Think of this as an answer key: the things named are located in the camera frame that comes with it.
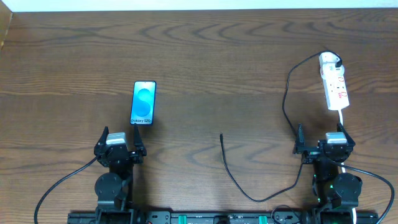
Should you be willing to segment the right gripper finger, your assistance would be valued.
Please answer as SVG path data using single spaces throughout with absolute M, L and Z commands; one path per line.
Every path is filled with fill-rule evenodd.
M 352 137 L 347 133 L 347 131 L 345 130 L 345 127 L 344 127 L 341 123 L 338 123 L 338 124 L 337 124 L 337 131 L 338 131 L 338 132 L 342 132 L 342 133 L 345 135 L 345 138 L 347 139 L 347 144 L 348 144 L 348 145 L 350 145 L 350 146 L 354 146 L 354 145 L 355 145 L 354 140 L 353 140 Z
M 295 148 L 301 149 L 303 147 L 305 147 L 305 138 L 304 138 L 304 133 L 303 133 L 303 126 L 301 123 L 299 123 L 298 129 L 297 129 L 297 134 L 296 134 L 296 140 L 295 140 Z

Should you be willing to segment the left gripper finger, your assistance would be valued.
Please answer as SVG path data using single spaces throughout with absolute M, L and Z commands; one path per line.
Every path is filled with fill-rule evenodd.
M 98 145 L 105 145 L 106 139 L 109 134 L 109 128 L 107 126 L 104 127 L 103 132 L 98 140 Z
M 134 147 L 142 156 L 147 155 L 146 147 L 142 141 L 137 124 L 134 125 Z

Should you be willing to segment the blue screen Galaxy smartphone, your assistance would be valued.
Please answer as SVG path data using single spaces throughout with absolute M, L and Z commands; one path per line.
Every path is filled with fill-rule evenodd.
M 152 125 L 154 120 L 155 81 L 136 81 L 134 83 L 130 123 Z

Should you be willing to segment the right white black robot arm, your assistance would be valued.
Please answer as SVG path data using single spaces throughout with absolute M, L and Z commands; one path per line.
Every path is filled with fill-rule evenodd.
M 340 171 L 356 143 L 342 124 L 337 131 L 326 133 L 325 139 L 310 147 L 305 143 L 303 126 L 298 125 L 294 153 L 302 156 L 302 163 L 313 166 L 312 189 L 318 205 L 302 215 L 303 223 L 349 223 L 358 221 L 363 181 L 360 177 Z

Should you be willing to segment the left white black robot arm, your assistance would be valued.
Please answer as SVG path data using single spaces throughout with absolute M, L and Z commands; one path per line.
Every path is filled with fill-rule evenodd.
M 130 150 L 125 133 L 109 132 L 107 127 L 94 147 L 96 160 L 109 169 L 95 183 L 98 196 L 95 223 L 145 223 L 142 211 L 132 202 L 133 167 L 142 164 L 147 155 L 137 125 L 133 130 Z

